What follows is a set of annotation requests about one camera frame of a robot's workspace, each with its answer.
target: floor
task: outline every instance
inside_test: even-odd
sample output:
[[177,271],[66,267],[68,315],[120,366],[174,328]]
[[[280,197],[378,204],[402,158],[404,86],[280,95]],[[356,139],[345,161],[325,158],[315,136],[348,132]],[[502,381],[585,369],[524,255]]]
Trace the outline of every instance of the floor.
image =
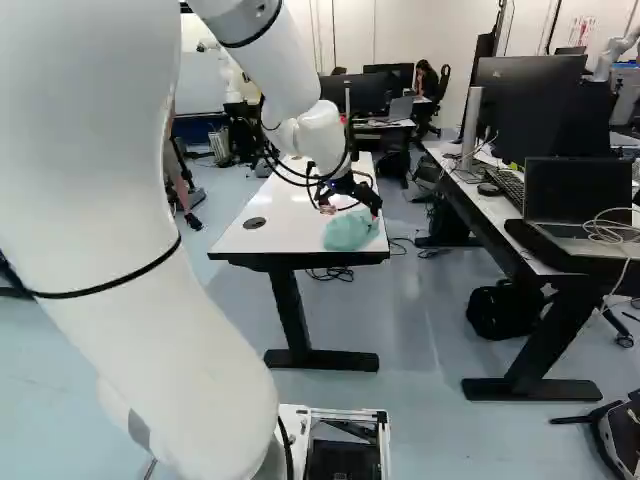
[[[195,233],[181,219],[178,224],[203,288],[259,353],[284,347],[266,275],[211,262],[205,254],[262,181],[246,178],[242,167],[194,166],[193,172],[209,193],[197,209],[207,227]],[[395,182],[381,179],[379,186],[390,236],[414,236],[425,228],[423,206],[408,204]],[[432,260],[416,254],[409,248],[380,266],[356,268],[352,284],[298,275],[314,345],[377,352],[381,370],[274,372],[281,401],[387,409],[394,479],[610,478],[582,428],[547,423],[589,407],[464,399],[461,378],[501,376],[523,343],[488,343],[465,320],[471,291],[502,275],[482,249]],[[640,337],[640,324],[629,327]],[[592,318],[552,376],[592,379],[607,400],[638,388],[640,346],[621,350],[613,337],[602,319]],[[94,381],[90,365],[37,304],[0,298],[1,478],[142,478],[149,458],[108,422]],[[153,479],[175,476],[159,467]]]

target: teal cloth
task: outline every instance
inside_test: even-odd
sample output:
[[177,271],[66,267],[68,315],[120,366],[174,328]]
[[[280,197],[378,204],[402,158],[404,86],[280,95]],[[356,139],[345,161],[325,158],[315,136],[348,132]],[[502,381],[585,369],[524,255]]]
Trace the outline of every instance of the teal cloth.
[[367,245],[380,231],[380,220],[362,209],[340,215],[329,222],[324,232],[324,248],[352,252]]

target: black bag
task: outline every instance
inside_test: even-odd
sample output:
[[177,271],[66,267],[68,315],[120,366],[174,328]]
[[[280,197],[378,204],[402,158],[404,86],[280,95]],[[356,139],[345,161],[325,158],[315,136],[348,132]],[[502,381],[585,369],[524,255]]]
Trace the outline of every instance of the black bag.
[[500,280],[495,287],[476,288],[467,306],[467,319],[487,340],[505,340],[533,332],[545,306],[540,290]]

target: white cable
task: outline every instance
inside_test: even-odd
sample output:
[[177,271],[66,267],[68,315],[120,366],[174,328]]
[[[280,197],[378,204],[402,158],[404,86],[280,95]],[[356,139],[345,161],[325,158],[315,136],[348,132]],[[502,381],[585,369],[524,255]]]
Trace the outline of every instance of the white cable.
[[[589,240],[599,245],[609,246],[621,246],[627,243],[640,243],[640,228],[601,218],[607,213],[616,211],[631,211],[633,213],[635,209],[629,207],[608,208],[596,215],[593,220],[585,222],[582,225],[582,228],[584,228],[584,230],[589,234]],[[630,233],[632,236],[625,238],[623,235],[625,232]],[[611,307],[607,307],[607,301],[616,293],[618,288],[620,288],[620,285],[622,285],[631,260],[632,257],[630,255],[627,256],[627,260],[624,263],[620,277],[618,277],[618,281],[614,285],[613,289],[611,289],[611,292],[603,299],[602,306],[598,310],[598,315],[602,315],[605,311],[611,309]]]
[[[498,138],[498,133],[495,134],[495,136],[490,139],[490,140],[485,140],[483,143],[481,143],[479,146],[477,146],[476,148],[474,148],[473,150],[471,150],[469,153],[467,153],[466,155],[462,155],[460,158],[457,158],[455,160],[455,163],[453,165],[453,168],[451,170],[449,170],[449,174],[453,173],[454,170],[457,170],[458,166],[464,162],[467,158],[469,157],[473,157],[476,153],[479,153],[480,151],[482,151],[482,149],[488,145],[489,143],[492,143],[496,140],[496,138]],[[442,171],[440,172],[440,177],[438,177],[438,180],[442,179],[442,177],[444,177],[444,173],[445,173],[445,169],[443,168]]]
[[600,312],[600,314],[603,314],[604,312],[609,311],[609,310],[613,310],[613,307],[617,307],[618,305],[624,305],[625,303],[635,302],[636,300],[640,300],[640,297],[637,297],[637,298],[631,298],[631,299],[629,299],[629,300],[622,300],[622,301],[620,301],[620,302],[616,302],[616,303],[614,303],[613,305],[609,305],[607,308],[603,309],[603,310]]
[[[617,211],[636,211],[634,208],[619,207],[603,210],[595,216],[593,220],[589,220],[582,225],[582,228],[589,234],[589,240],[600,245],[623,245],[625,243],[640,243],[640,228],[633,227],[612,220],[601,218],[603,215]],[[625,239],[621,233],[630,232],[633,237]]]

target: white robotic arm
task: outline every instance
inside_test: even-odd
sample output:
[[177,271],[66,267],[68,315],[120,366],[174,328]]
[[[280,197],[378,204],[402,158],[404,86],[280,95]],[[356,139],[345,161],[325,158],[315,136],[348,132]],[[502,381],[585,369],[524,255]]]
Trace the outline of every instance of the white robotic arm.
[[[190,4],[264,92],[274,141],[332,172],[343,129],[282,1]],[[24,1],[3,20],[3,254],[137,443],[185,480],[252,478],[274,445],[273,379],[193,275],[162,183],[178,3]],[[55,55],[25,53],[42,42]]]
[[314,180],[326,182],[329,193],[350,195],[377,215],[382,201],[353,179],[338,109],[320,100],[318,75],[283,0],[189,5],[264,94],[262,124],[269,140],[283,152],[311,158]]
[[[607,50],[598,57],[598,64],[593,72],[594,82],[608,82],[611,75],[611,67],[618,61],[620,56],[633,46],[640,39],[640,25],[629,31],[626,37],[616,37],[609,40]],[[638,56],[640,57],[640,44],[638,44]]]

